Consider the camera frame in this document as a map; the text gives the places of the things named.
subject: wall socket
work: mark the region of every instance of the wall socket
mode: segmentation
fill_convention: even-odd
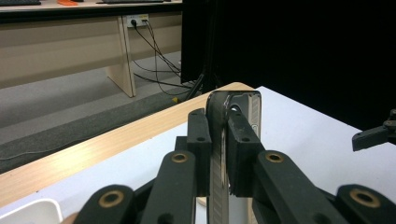
[[[131,21],[135,20],[136,21],[136,26],[145,26],[147,25],[144,20],[148,21],[149,20],[149,14],[139,14],[139,15],[132,15],[132,16],[126,16],[126,26],[127,27],[132,27]]]

